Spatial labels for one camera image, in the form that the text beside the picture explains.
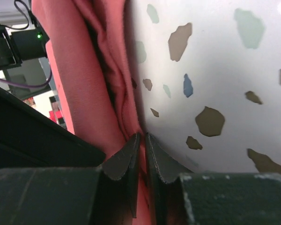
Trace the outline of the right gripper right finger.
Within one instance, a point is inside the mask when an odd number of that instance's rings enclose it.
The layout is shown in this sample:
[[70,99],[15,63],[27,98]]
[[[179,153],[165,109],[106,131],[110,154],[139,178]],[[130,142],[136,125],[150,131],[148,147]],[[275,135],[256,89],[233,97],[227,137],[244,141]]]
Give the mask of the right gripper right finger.
[[151,223],[281,225],[278,173],[193,173],[146,134]]

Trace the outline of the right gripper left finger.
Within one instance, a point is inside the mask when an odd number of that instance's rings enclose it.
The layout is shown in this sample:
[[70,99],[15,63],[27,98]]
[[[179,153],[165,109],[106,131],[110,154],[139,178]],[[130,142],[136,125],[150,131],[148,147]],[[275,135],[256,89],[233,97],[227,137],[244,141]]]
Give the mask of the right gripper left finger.
[[0,169],[0,225],[130,225],[140,134],[98,167]]

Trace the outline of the pink t shirt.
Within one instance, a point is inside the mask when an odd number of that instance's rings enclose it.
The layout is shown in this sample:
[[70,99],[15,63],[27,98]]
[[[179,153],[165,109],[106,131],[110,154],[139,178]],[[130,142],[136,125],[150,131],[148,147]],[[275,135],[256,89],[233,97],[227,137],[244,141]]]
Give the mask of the pink t shirt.
[[34,0],[49,37],[47,55],[60,77],[74,134],[116,154],[141,133],[124,35],[123,0]]

